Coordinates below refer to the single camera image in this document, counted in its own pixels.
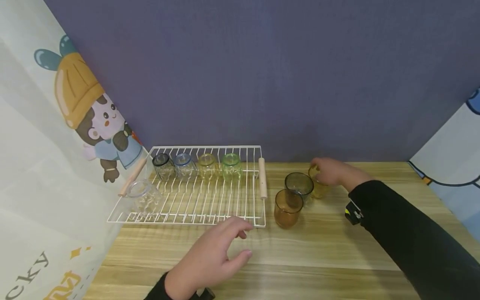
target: glass cup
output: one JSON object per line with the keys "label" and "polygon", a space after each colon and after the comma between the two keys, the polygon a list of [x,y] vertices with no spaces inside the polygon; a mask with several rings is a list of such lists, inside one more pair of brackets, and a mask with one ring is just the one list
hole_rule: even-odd
{"label": "glass cup", "polygon": [[226,154],[222,159],[222,172],[225,181],[240,179],[242,174],[240,156],[235,153]]}
{"label": "glass cup", "polygon": [[197,177],[197,166],[188,153],[180,153],[173,161],[180,180],[192,180]]}
{"label": "glass cup", "polygon": [[168,154],[160,153],[152,159],[156,174],[162,181],[175,178],[175,166]]}
{"label": "glass cup", "polygon": [[198,158],[198,169],[203,180],[211,180],[218,175],[215,156],[205,153]]}
{"label": "glass cup", "polygon": [[313,191],[313,181],[303,173],[290,173],[285,177],[285,188],[300,195],[304,202]]}
{"label": "glass cup", "polygon": [[303,208],[303,200],[300,195],[284,189],[275,196],[275,222],[283,229],[295,225]]}
{"label": "glass cup", "polygon": [[311,193],[312,198],[316,199],[322,199],[325,194],[328,193],[330,190],[330,186],[326,184],[319,183],[317,181],[316,175],[320,173],[318,170],[317,166],[311,166],[310,169],[308,169],[308,176],[310,176],[310,179],[313,181],[313,191]]}
{"label": "glass cup", "polygon": [[165,202],[162,194],[147,180],[134,181],[128,187],[127,196],[133,199],[132,210],[144,217],[160,213]]}

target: curtain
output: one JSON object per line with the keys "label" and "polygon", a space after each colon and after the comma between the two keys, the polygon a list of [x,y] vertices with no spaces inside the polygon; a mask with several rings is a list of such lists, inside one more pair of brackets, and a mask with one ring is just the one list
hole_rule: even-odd
{"label": "curtain", "polygon": [[480,89],[410,160],[417,173],[480,241]]}
{"label": "curtain", "polygon": [[81,299],[146,151],[43,1],[0,2],[0,34],[0,296]]}

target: orange glass cup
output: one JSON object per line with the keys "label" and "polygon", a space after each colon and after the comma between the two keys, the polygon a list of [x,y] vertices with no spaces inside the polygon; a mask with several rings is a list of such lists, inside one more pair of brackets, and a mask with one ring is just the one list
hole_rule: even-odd
{"label": "orange glass cup", "polygon": [[310,194],[310,196],[312,198],[322,199],[330,190],[330,186],[319,183],[317,181],[316,175],[320,173],[320,171],[317,168],[318,167],[314,165],[314,166],[311,166],[310,169],[308,169],[308,176],[310,176],[310,178],[313,181],[313,191]]}
{"label": "orange glass cup", "polygon": [[300,195],[284,189],[275,196],[275,222],[283,229],[295,225],[303,208],[303,200]]}

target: hand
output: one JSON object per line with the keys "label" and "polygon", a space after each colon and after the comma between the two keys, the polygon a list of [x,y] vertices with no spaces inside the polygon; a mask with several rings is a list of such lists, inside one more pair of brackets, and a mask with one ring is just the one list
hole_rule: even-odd
{"label": "hand", "polygon": [[236,216],[209,228],[182,260],[167,274],[165,290],[174,300],[187,300],[199,288],[215,286],[230,279],[250,259],[252,252],[243,250],[232,260],[227,250],[236,237],[246,239],[245,231],[253,226]]}
{"label": "hand", "polygon": [[373,180],[366,172],[333,158],[316,157],[312,159],[310,165],[316,165],[317,170],[320,171],[316,175],[319,183],[342,185],[348,192],[351,192],[359,184]]}

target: white wire dish rack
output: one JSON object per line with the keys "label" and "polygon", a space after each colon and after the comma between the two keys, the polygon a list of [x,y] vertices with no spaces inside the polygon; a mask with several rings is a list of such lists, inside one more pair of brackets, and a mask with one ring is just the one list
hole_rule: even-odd
{"label": "white wire dish rack", "polygon": [[[195,163],[202,154],[210,153],[217,160],[219,175],[211,180],[197,176],[189,180],[172,178],[162,181],[152,164],[152,158],[160,153],[166,153],[172,159],[188,153]],[[240,157],[240,179],[227,181],[221,176],[222,158],[228,153]],[[148,179],[162,194],[161,204],[148,214],[132,210],[132,198],[126,196],[128,186],[139,179]],[[137,164],[120,192],[120,199],[108,222],[213,225],[230,216],[238,216],[257,228],[264,228],[265,200],[265,169],[260,146],[157,146]]]}

